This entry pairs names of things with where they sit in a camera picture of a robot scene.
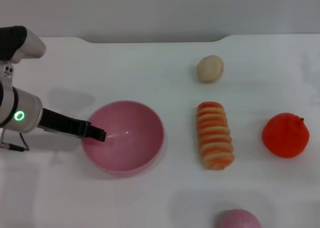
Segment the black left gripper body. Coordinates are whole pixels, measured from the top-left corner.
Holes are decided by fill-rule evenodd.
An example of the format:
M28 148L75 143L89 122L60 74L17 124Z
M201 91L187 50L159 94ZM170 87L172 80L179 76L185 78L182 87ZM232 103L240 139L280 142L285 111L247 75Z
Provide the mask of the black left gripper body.
M89 122L70 118L46 108L42 110L38 128L75 137L89 137L91 134Z

